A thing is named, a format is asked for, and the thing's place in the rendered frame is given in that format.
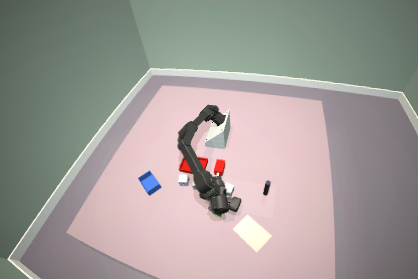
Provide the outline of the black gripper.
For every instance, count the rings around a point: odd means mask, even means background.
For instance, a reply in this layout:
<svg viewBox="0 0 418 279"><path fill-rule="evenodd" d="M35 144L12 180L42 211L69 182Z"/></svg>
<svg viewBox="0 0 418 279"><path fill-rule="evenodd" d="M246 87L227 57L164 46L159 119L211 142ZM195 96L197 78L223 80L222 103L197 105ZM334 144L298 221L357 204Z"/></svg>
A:
<svg viewBox="0 0 418 279"><path fill-rule="evenodd" d="M225 194L227 196L227 189L225 189ZM201 193L199 193L199 197L203 200L206 200ZM207 201L207 200L206 200ZM241 198L239 197L227 197L227 201L228 201L228 207L229 210L236 212L239 209L239 206L241 204Z"/></svg>

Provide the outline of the red tray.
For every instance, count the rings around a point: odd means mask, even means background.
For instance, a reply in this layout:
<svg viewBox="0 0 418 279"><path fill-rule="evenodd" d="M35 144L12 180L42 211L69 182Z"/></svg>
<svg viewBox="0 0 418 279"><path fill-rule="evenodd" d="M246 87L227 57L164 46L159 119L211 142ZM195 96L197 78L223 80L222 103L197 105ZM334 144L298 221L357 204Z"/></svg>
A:
<svg viewBox="0 0 418 279"><path fill-rule="evenodd" d="M198 157L198 159L201 162L201 164L203 165L204 169L206 169L208 159L199 158L199 157ZM181 160L181 165L180 165L179 171L192 174L192 172L191 172L191 170L190 170L190 168L189 168L189 166L188 166L188 164L187 164L187 162L185 161L184 158L182 158L182 160Z"/></svg>

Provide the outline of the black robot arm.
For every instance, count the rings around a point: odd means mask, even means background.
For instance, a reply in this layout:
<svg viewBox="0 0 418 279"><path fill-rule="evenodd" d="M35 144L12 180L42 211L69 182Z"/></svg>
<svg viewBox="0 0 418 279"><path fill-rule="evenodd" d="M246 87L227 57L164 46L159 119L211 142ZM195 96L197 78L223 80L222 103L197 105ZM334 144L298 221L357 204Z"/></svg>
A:
<svg viewBox="0 0 418 279"><path fill-rule="evenodd" d="M207 201L211 199L208 210L219 215L229 212L227 196L224 195L226 184L222 180L222 176L213 177L209 171L204 169L190 144L198 126L203 121L207 122L211 119L218 127L224 123L225 118L226 114L223 115L220 113L219 108L216 105L208 104L195 120L187 122L178 131L177 139L177 149L181 152L193 174L193 182L196 190L200 192ZM212 192L207 193L211 189Z"/></svg>

